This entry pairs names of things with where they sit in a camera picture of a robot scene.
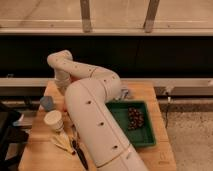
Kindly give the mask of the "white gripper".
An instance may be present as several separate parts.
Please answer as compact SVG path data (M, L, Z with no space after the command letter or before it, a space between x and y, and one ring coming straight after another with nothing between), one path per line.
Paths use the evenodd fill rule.
M70 78L65 79L65 80L55 79L56 87L62 95L65 94L65 91L66 91L67 87L70 85L70 83L71 83Z

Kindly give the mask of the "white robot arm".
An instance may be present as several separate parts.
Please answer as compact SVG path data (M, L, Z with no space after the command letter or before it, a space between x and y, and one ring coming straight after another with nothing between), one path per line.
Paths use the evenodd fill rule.
M50 54L47 62L54 69L55 84L97 171L148 171L106 107L121 93L118 74L76 62L68 50Z

